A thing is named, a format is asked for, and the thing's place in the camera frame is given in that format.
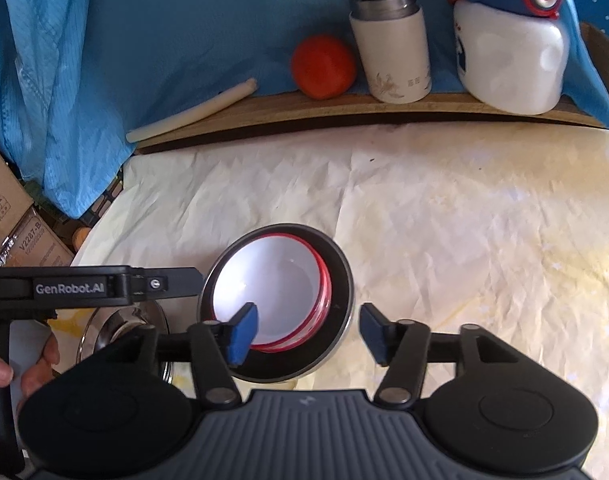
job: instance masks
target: blue cloth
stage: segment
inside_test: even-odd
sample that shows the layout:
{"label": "blue cloth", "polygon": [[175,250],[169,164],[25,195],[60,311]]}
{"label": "blue cloth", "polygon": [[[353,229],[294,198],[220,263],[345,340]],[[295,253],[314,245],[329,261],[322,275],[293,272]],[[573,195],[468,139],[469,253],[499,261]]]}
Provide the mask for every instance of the blue cloth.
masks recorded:
{"label": "blue cloth", "polygon": [[82,63],[89,0],[0,0],[0,150],[77,218],[133,147]]}
{"label": "blue cloth", "polygon": [[[419,0],[433,91],[462,91],[453,9]],[[249,77],[259,94],[296,89],[299,41],[353,42],[348,0],[0,0],[0,149],[72,217],[132,153],[126,131],[185,110]],[[580,40],[573,0],[565,93],[609,127],[609,96]],[[353,88],[366,92],[361,77]]]}

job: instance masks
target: crumpled paper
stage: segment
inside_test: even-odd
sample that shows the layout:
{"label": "crumpled paper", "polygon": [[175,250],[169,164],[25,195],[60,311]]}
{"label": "crumpled paper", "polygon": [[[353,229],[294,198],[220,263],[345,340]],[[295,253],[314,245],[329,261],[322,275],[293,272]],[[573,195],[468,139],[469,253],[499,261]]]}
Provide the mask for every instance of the crumpled paper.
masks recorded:
{"label": "crumpled paper", "polygon": [[[302,222],[334,238],[356,305],[439,332],[475,322],[594,403],[585,468],[609,479],[609,132],[520,123],[360,126],[136,156],[79,265],[195,266],[241,235]],[[162,304],[171,329],[196,299]],[[63,367],[88,314],[63,312]],[[333,357],[282,388],[366,388],[374,364],[354,320]],[[190,391],[186,366],[175,384]],[[429,365],[424,394],[452,377]]]}

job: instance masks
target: stainless steel bowl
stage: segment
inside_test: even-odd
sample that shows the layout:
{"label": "stainless steel bowl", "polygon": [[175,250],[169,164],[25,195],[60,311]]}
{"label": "stainless steel bowl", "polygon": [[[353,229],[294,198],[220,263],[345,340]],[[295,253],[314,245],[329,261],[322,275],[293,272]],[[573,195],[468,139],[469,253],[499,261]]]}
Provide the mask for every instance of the stainless steel bowl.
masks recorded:
{"label": "stainless steel bowl", "polygon": [[274,224],[236,240],[216,260],[198,300],[198,321],[213,317],[213,291],[220,271],[232,254],[255,238],[271,233],[289,233],[305,240],[320,254],[331,277],[331,306],[323,325],[302,345],[276,353],[249,350],[245,362],[231,370],[234,377],[250,383],[279,383],[317,370],[341,344],[351,323],[354,283],[351,268],[341,248],[326,234],[302,224]]}
{"label": "stainless steel bowl", "polygon": [[[76,354],[79,363],[94,352],[105,348],[137,326],[153,325],[160,333],[169,333],[169,324],[162,307],[156,301],[143,301],[133,306],[97,308],[87,323]],[[173,363],[160,363],[159,377],[171,384]]]}

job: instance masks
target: human hand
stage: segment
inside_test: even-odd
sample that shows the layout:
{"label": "human hand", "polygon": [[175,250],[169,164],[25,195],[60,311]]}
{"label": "human hand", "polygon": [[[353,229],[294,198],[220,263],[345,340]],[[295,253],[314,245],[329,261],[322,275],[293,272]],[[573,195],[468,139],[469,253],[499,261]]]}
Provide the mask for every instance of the human hand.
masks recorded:
{"label": "human hand", "polygon": [[[51,366],[57,365],[60,362],[60,352],[58,350],[58,341],[53,334],[44,345],[42,356],[38,362],[29,368],[20,380],[20,389],[25,398],[35,393],[35,391],[47,384],[53,378]],[[9,386],[13,379],[13,369],[0,359],[0,388]]]}

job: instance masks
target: white thermos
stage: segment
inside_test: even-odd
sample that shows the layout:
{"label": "white thermos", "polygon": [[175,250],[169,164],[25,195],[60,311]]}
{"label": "white thermos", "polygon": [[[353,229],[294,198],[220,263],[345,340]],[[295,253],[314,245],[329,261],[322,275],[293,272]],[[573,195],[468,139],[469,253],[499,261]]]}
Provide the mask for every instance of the white thermos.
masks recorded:
{"label": "white thermos", "polygon": [[429,47],[416,0],[350,0],[369,91],[385,103],[405,104],[431,90]]}

